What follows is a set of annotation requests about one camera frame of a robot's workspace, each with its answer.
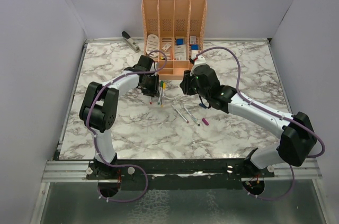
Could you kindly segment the yellow tip pen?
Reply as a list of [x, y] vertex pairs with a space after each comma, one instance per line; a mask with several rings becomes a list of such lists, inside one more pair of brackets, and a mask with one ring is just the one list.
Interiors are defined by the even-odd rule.
[[161, 101], [160, 101], [160, 106], [164, 107], [164, 95], [165, 95], [165, 90], [166, 90], [166, 83], [163, 82], [162, 84], [162, 95], [161, 95]]

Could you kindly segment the dark red tip pen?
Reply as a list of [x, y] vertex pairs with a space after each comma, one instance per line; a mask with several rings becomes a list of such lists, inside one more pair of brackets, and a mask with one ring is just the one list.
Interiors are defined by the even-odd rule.
[[188, 119], [173, 104], [171, 104], [171, 107], [186, 123], [189, 123]]

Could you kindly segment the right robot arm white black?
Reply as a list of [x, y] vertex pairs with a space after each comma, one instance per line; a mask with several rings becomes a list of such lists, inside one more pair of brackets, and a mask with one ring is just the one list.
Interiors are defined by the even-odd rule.
[[274, 164], [299, 167], [317, 142], [306, 114], [293, 115], [267, 106], [261, 110], [255, 101], [239, 95], [234, 87], [220, 84], [216, 72], [208, 65], [184, 71], [180, 88], [185, 95], [197, 94], [208, 102], [209, 107], [247, 119], [279, 139], [279, 143], [255, 148], [246, 156], [243, 170], [247, 176], [255, 177], [262, 169]]

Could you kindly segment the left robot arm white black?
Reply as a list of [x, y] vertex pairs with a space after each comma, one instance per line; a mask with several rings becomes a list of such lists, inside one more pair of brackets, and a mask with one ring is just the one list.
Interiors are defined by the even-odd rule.
[[159, 97], [159, 76], [155, 62], [140, 56], [136, 65], [127, 67], [122, 74], [106, 82], [91, 82], [86, 90], [79, 118], [91, 132], [94, 145], [94, 166], [107, 179], [117, 172], [117, 153], [112, 144], [113, 126], [117, 117], [118, 100], [132, 89], [140, 89], [143, 95]]

